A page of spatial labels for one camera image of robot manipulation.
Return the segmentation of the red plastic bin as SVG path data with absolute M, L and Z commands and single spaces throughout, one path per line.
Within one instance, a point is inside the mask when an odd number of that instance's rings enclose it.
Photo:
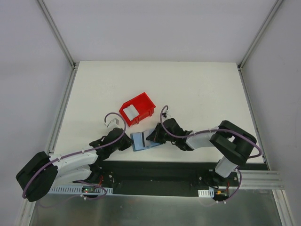
M 133 105 L 139 112 L 139 116 L 134 118 L 132 121 L 130 121 L 127 118 L 127 116 L 125 115 L 125 113 L 123 112 L 123 109 L 130 105 Z M 139 94 L 138 96 L 123 103 L 123 105 L 121 106 L 121 108 L 119 110 L 119 113 L 125 119 L 127 125 L 129 127 L 131 127 L 135 124 L 138 124 L 141 120 L 152 116 L 154 114 L 155 108 L 156 108 L 156 106 L 153 103 L 153 101 L 149 98 L 149 96 L 145 92 L 143 92 L 143 93 Z

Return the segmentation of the blue leather card holder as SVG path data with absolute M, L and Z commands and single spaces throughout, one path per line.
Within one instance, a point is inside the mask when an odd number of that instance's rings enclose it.
M 149 141 L 146 139 L 152 132 L 154 131 L 153 129 L 148 129 L 143 132 L 137 132 L 137 133 L 132 133 L 130 135 L 131 139 L 133 140 L 133 151 L 142 151 L 146 149 L 150 149 L 156 146 L 159 146 L 159 143 L 155 143 L 153 141 Z

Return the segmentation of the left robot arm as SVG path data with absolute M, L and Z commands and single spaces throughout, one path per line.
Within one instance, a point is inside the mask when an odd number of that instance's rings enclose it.
M 89 143 L 89 149 L 64 155 L 35 154 L 17 173 L 22 197 L 35 202 L 52 188 L 71 182 L 100 185 L 104 180 L 101 164 L 115 151 L 124 151 L 133 140 L 121 128 Z

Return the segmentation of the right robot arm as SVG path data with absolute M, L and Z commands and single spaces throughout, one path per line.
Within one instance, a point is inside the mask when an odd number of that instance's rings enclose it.
M 257 142 L 251 134 L 227 120 L 216 128 L 198 133 L 182 129 L 174 118 L 159 122 L 145 139 L 158 144 L 170 142 L 182 151 L 215 147 L 223 154 L 212 173 L 212 182 L 217 186 L 224 185 L 230 173 L 247 162 Z

